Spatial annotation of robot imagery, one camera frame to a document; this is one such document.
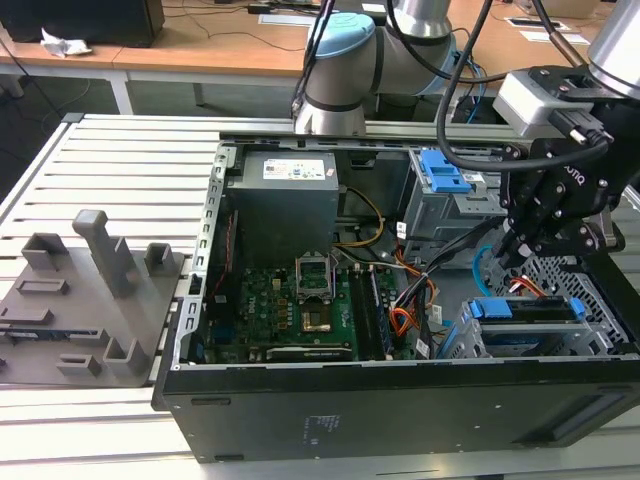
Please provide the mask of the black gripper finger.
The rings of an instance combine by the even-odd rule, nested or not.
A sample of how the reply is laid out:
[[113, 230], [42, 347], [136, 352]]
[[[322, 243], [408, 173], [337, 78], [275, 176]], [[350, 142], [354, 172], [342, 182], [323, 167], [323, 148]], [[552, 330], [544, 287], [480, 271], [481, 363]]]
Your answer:
[[596, 253], [620, 252], [626, 246], [610, 211], [573, 220], [551, 235], [540, 233], [526, 243], [538, 257], [585, 257]]
[[498, 242], [501, 267], [519, 267], [533, 253], [544, 251], [555, 234], [555, 214], [566, 192], [566, 185], [554, 179], [551, 171], [501, 175], [500, 202], [507, 213]]

